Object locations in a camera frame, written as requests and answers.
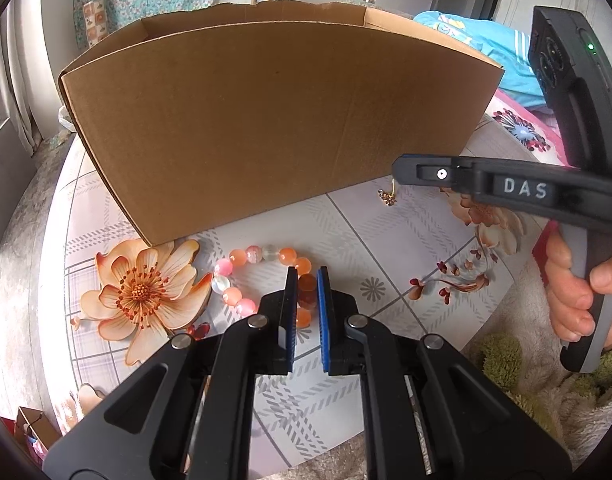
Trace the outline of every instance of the white table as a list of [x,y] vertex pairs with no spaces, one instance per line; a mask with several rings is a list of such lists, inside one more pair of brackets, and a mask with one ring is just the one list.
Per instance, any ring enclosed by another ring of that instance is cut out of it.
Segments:
[[[497,123],[483,120],[465,153],[530,158]],[[397,334],[443,335],[462,348],[505,295],[541,232],[524,216],[526,235],[517,254],[499,254],[488,275],[490,286],[473,294],[454,293],[447,306],[436,290],[418,301],[407,298],[411,278],[437,272],[436,263],[463,263],[477,247],[473,225],[452,215],[444,195],[432,188],[401,188],[397,203],[386,207],[377,190],[381,178],[327,193],[193,235],[201,249],[198,276],[233,248],[251,244],[294,247],[314,267],[328,266],[333,288],[353,294],[359,311]],[[79,139],[70,149],[51,207],[40,268],[39,320],[42,359],[51,399],[59,402],[81,383],[109,392],[128,377],[128,341],[106,342],[96,325],[82,321],[77,332],[69,320],[79,298],[99,288],[94,256],[119,241],[136,237],[115,205]],[[259,301],[283,288],[286,268],[278,262],[247,266],[235,273],[244,296]],[[211,334],[223,332],[237,316],[212,295],[200,318]],[[357,376],[330,378],[321,370],[318,321],[297,335],[294,371],[287,378],[257,380],[252,427],[251,478],[295,466],[363,430]]]

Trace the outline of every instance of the cardboard box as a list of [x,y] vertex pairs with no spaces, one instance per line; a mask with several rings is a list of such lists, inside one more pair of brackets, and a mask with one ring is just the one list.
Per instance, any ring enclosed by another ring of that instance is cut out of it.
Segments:
[[289,0],[143,18],[68,66],[91,160],[151,245],[457,155],[502,68],[388,12]]
[[37,438],[46,450],[51,449],[51,446],[62,437],[48,421],[44,412],[33,408],[20,407],[17,410],[13,436],[25,452],[34,454],[26,438],[27,432]]

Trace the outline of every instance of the brown bead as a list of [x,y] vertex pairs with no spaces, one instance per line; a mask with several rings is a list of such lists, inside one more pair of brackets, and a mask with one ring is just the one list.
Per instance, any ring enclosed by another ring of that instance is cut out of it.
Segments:
[[300,290],[297,293],[297,305],[308,310],[315,310],[317,298],[316,290]]
[[317,278],[310,272],[302,274],[297,281],[297,288],[305,291],[315,290],[317,288]]

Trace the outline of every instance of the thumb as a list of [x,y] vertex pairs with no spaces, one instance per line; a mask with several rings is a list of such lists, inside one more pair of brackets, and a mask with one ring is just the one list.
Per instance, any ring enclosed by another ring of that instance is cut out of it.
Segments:
[[590,271],[590,285],[599,294],[612,294],[612,258]]

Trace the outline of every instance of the camera lens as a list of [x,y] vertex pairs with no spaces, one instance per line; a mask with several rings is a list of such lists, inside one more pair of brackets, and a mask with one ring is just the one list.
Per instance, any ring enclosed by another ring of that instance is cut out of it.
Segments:
[[564,59],[561,57],[560,48],[553,38],[546,38],[546,50],[552,65],[557,70],[564,70]]
[[543,52],[540,52],[540,68],[542,69],[541,72],[544,79],[548,81],[550,86],[555,87],[555,84],[557,83],[555,71],[550,64],[550,60],[548,60],[548,57]]

